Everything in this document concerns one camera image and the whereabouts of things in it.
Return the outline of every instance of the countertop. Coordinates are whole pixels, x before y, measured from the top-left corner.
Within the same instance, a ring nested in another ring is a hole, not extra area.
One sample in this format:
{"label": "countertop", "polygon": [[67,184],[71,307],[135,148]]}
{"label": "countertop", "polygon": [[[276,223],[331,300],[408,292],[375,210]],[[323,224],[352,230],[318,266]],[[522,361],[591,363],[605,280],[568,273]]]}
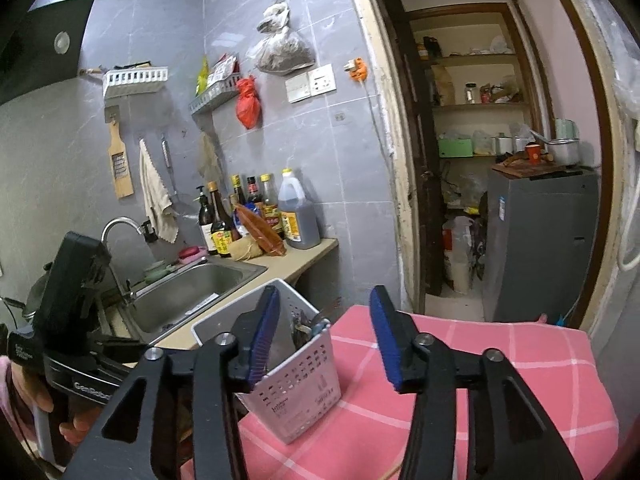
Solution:
{"label": "countertop", "polygon": [[254,290],[257,286],[270,282],[275,278],[280,278],[286,282],[293,282],[305,270],[329,253],[334,247],[338,246],[338,240],[335,238],[323,238],[319,245],[302,251],[287,246],[287,254],[284,256],[259,256],[248,261],[250,264],[262,265],[267,267],[260,276],[252,279],[249,283],[236,290],[233,294],[227,296],[224,300],[205,310],[198,317],[195,317],[186,325],[180,327],[175,332],[161,339],[157,346],[163,348],[189,349],[194,348],[197,343],[191,334],[191,327],[194,323],[208,316],[215,310],[225,306],[231,301],[239,298],[243,294]]}

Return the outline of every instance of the pink tablecloth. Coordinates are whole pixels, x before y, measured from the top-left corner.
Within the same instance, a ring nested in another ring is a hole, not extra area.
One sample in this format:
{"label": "pink tablecloth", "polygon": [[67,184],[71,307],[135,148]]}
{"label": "pink tablecloth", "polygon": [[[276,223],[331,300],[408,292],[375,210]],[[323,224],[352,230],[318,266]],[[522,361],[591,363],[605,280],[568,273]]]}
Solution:
{"label": "pink tablecloth", "polygon": [[[452,348],[503,350],[556,424],[585,480],[609,461],[618,444],[618,422],[584,332],[539,323],[414,319],[419,330]],[[404,453],[414,396],[396,394],[386,380],[368,307],[351,307],[331,332],[342,399],[288,446],[256,417],[246,416],[240,428],[251,480],[377,480]],[[459,392],[458,478],[466,471],[466,408]]]}

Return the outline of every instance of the red can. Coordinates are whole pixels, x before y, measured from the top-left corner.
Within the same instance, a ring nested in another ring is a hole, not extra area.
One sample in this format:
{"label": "red can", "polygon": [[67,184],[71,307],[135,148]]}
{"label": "red can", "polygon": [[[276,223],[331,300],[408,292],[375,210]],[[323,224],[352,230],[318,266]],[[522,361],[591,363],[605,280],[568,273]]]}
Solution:
{"label": "red can", "polygon": [[542,148],[539,144],[527,144],[524,148],[529,155],[529,162],[531,164],[540,164],[540,155]]}

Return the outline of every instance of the electrical outlet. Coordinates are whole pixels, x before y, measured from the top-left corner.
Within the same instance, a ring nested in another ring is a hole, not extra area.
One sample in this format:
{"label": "electrical outlet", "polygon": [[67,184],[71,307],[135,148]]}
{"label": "electrical outlet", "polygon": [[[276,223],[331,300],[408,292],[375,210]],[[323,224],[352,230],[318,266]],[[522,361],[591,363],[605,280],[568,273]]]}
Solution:
{"label": "electrical outlet", "polygon": [[320,95],[335,90],[334,69],[331,64],[321,66],[309,72],[311,95]]}
{"label": "electrical outlet", "polygon": [[290,103],[297,103],[311,97],[311,88],[309,86],[309,75],[307,72],[287,79],[284,82],[284,86],[287,89],[287,100]]}

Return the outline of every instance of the white floor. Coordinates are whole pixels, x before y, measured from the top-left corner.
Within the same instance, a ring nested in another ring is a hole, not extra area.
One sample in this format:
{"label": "white floor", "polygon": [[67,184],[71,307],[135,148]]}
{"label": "white floor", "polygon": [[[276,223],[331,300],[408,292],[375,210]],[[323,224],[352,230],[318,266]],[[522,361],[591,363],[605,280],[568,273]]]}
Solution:
{"label": "white floor", "polygon": [[441,296],[427,294],[424,300],[424,313],[427,316],[464,321],[484,321],[482,311],[482,282],[474,274],[474,281],[468,294],[459,294],[446,283]]}

